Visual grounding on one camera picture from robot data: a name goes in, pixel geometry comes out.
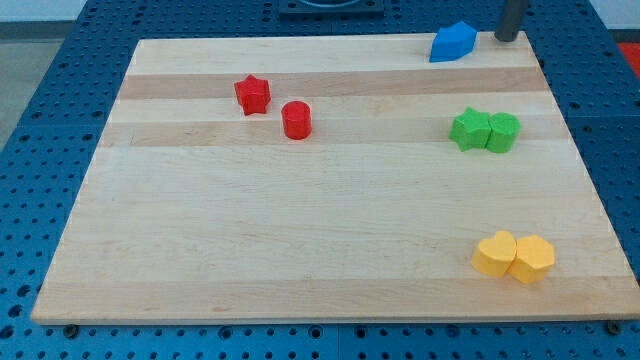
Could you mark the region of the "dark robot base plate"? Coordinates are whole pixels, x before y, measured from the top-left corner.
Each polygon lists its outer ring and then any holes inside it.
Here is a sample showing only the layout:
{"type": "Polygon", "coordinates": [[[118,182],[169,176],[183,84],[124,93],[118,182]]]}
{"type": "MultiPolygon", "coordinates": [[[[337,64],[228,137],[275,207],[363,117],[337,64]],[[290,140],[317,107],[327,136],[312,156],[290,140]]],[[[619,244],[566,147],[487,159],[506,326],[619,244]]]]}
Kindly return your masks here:
{"type": "Polygon", "coordinates": [[[279,0],[277,13],[280,19],[305,16],[382,16],[385,12],[383,0],[279,0]]]}

